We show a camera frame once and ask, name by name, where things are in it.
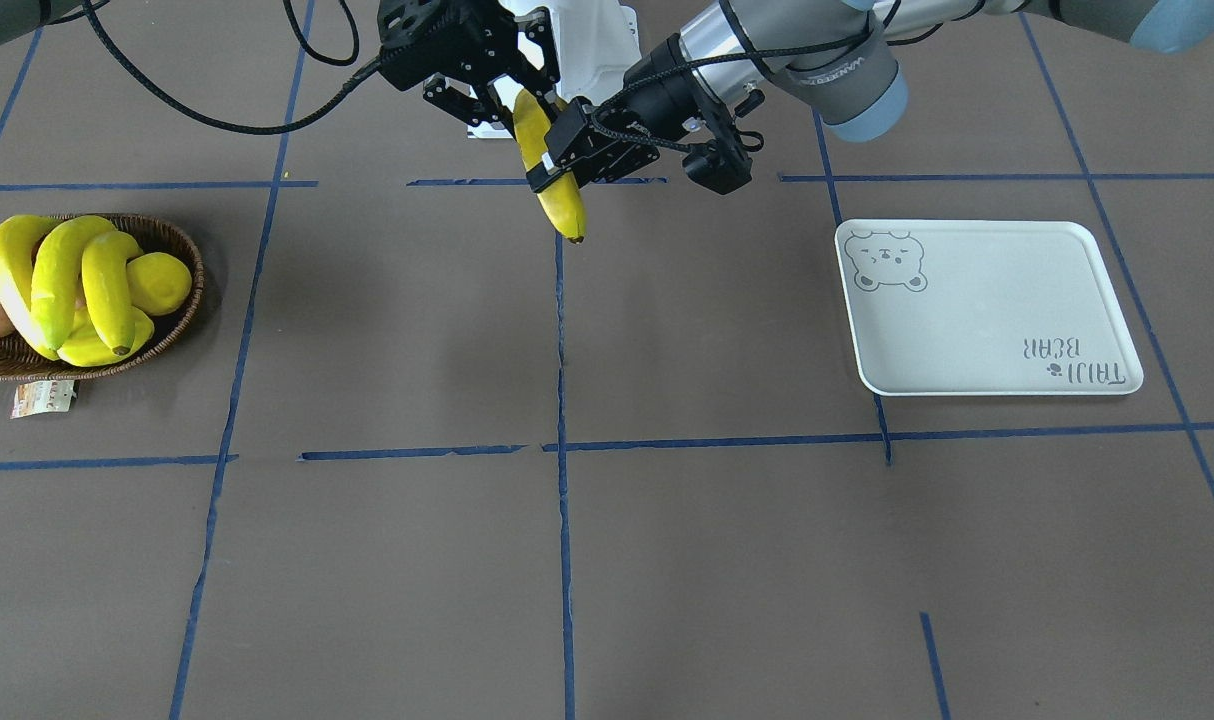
banana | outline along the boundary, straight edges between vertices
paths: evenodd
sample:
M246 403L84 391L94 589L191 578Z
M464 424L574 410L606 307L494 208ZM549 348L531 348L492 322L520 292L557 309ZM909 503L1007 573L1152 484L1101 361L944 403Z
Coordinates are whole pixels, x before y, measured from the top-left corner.
M15 215L0 223L0 304L16 331L34 351L49 361L58 359L42 340L30 317L30 283L34 277L34 246L57 227L59 220L36 215Z
M57 351L59 359L78 365L78 368L98 368L98 365L121 363L127 357L136 355L149 341L149 338L153 338L154 321L149 319L149 316L138 307L132 307L129 316L132 319L135 340L132 340L131 348L126 355L114 355L108 345L100 341L100 334L96 334L96 327L91 323L87 311L78 310L73 321L76 329L69 333L64 345L59 346Z
M540 158L548 152L548 146L544 143L546 132L549 132L549 118L529 91L520 90L514 101L514 137L520 142L524 169L531 170L543 161ZM571 172L563 174L537 197L549 222L562 233L562 237L571 242L584 240L585 205L580 200L580 187L575 183L575 176Z
M127 260L142 251L136 238L121 231L101 233L83 250L83 293L87 296L87 316L100 340L114 355L127 355L136 323L131 313L127 288Z
M83 248L100 233L114 229L114 223L100 215L66 220L50 232L34 260L30 288L30 316L42 341L58 348L73 328L73 299L78 290Z

fruit basket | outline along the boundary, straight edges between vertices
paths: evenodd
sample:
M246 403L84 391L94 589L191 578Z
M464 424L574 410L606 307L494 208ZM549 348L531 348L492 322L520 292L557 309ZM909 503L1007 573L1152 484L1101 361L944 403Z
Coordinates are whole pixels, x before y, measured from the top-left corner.
M141 250L146 253L163 251L172 254L183 261L194 276L191 295L171 314L154 318L154 336L140 348L136 355L114 365L100 368L76 368L62 359L46 359L38 355L18 333L0 338L0 382L57 381L70 379L85 381L91 378L107 378L127 372L141 363L153 361L160 352L176 342L178 334L185 331L194 319L199 301L203 299L203 257L194 242L176 225L166 220L151 219L146 215L96 212L109 220L123 232L136 238ZM76 215L50 215L53 219L74 219Z

